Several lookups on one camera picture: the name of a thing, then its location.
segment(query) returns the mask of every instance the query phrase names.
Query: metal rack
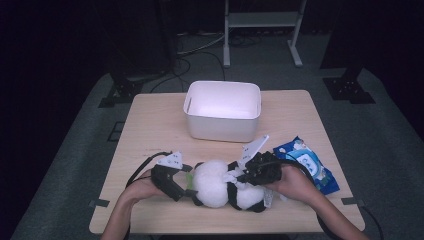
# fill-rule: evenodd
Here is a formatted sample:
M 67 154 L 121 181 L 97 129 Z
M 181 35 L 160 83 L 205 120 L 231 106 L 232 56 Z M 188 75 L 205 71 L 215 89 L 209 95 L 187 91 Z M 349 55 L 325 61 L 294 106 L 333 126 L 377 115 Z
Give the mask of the metal rack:
M 224 67 L 230 67 L 230 28 L 240 27 L 294 27 L 291 40 L 287 41 L 296 67 L 303 63 L 296 49 L 297 37 L 303 20 L 307 0 L 302 0 L 297 12 L 230 13 L 229 0 L 225 0 Z

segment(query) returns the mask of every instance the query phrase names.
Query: blue package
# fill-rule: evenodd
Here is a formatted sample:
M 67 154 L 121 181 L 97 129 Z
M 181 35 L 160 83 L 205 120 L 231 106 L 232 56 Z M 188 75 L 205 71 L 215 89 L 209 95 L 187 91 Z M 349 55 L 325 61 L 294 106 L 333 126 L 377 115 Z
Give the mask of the blue package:
M 273 151 L 275 156 L 280 159 L 298 161 L 305 166 L 311 173 L 315 181 L 315 186 L 324 195 L 340 190 L 331 171 L 322 165 L 318 156 L 299 137 L 296 137 L 291 142 L 275 147 Z

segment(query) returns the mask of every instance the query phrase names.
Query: hand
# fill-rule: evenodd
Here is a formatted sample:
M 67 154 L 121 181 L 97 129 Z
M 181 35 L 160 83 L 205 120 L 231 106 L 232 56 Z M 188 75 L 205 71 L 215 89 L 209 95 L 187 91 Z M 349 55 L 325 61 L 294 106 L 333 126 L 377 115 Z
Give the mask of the hand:
M 122 197 L 132 199 L 136 203 L 141 199 L 165 195 L 153 184 L 150 176 L 151 170 L 149 169 L 124 190 Z
M 131 183 L 119 196 L 101 239 L 123 239 L 130 225 L 131 211 L 138 201 L 165 195 L 153 184 L 150 169 Z
M 283 194 L 284 196 L 310 204 L 321 193 L 297 167 L 282 165 L 282 176 L 279 181 L 266 184 L 265 187 Z

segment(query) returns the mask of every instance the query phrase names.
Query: gray carpet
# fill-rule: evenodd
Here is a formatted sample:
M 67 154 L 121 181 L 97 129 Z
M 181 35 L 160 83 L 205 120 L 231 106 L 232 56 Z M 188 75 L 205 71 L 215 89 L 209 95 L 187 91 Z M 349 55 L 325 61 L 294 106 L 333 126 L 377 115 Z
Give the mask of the gray carpet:
M 257 84 L 262 90 L 305 89 L 310 92 L 352 192 L 376 217 L 385 239 L 422 239 L 424 219 L 424 144 L 387 95 L 378 78 L 364 69 L 358 80 L 376 104 L 334 101 L 322 78 L 340 76 L 343 69 L 320 70 L 329 35 L 301 35 L 298 50 L 304 66 L 294 67 L 285 43 L 289 36 L 265 37 L 246 48 L 231 49 L 227 81 Z M 182 37 L 180 50 L 211 41 Z M 222 60 L 222 48 L 206 50 Z M 185 57 L 190 69 L 161 84 L 145 84 L 143 92 L 187 91 L 196 80 L 224 79 L 220 63 L 209 54 Z M 178 61 L 176 73 L 187 62 Z M 117 121 L 125 121 L 130 104 L 98 108 L 112 86 L 108 74 L 99 79 L 82 106 L 13 239 L 98 239 L 88 226 L 112 160 L 116 142 L 107 141 Z M 365 233 L 379 239 L 376 224 L 361 210 Z M 290 234 L 292 239 L 328 239 L 324 234 Z M 149 239 L 131 235 L 130 239 Z

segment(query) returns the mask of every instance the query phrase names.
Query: white plastic part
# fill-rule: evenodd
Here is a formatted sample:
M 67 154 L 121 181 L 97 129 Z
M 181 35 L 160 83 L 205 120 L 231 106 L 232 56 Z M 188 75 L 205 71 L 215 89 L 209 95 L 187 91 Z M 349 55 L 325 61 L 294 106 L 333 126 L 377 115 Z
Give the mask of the white plastic part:
M 175 152 L 164 158 L 159 159 L 157 164 L 181 170 L 183 169 L 183 158 L 180 152 Z
M 264 135 L 261 138 L 256 139 L 255 141 L 246 144 L 243 146 L 243 152 L 241 154 L 241 159 L 237 161 L 238 166 L 244 170 L 246 169 L 246 163 L 255 157 L 256 153 L 262 148 L 266 141 L 268 141 L 269 135 Z

